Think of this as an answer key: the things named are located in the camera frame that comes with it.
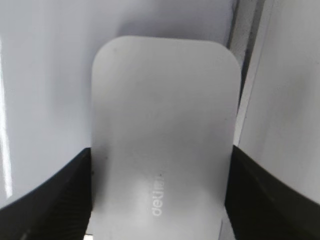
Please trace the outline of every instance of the deli logo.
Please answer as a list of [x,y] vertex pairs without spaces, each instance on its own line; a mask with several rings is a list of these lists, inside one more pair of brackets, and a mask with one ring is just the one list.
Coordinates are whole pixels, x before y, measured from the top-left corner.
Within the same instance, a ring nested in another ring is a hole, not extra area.
[[160,175],[157,176],[153,183],[152,192],[152,214],[155,217],[160,217],[162,214],[162,206],[164,204],[164,192],[165,190],[165,179]]

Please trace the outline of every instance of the white plastic surface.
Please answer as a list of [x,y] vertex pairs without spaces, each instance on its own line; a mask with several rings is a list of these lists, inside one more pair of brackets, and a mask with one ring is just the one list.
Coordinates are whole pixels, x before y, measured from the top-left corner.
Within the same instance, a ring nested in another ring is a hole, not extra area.
[[239,147],[320,204],[319,13],[318,0],[274,1]]
[[214,42],[122,37],[99,51],[95,240],[218,240],[240,82]]
[[229,37],[234,0],[0,0],[0,208],[91,146],[91,67],[126,34]]

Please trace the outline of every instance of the glossy white surface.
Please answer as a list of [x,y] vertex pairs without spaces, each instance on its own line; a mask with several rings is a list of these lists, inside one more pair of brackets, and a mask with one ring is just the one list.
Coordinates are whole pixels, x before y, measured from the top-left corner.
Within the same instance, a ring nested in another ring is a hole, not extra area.
[[91,146],[91,67],[102,45],[128,34],[225,44],[232,3],[0,0],[0,207]]
[[239,147],[320,204],[319,13],[318,0],[274,1]]
[[121,37],[99,51],[95,240],[218,240],[240,82],[214,42]]

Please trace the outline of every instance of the black textured edge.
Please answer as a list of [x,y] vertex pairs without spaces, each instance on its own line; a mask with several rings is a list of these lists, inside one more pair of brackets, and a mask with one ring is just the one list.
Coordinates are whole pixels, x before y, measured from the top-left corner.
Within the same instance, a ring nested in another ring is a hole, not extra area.
[[233,147],[225,207],[237,240],[319,240],[320,205]]
[[82,240],[92,210],[91,151],[0,210],[0,240]]

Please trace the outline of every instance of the white wall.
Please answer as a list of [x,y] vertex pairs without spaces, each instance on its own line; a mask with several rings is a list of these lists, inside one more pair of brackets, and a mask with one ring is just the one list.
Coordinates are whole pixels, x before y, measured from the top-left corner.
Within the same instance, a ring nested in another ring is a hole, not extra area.
[[225,44],[233,2],[0,0],[0,207],[91,146],[91,65],[103,44],[120,35]]

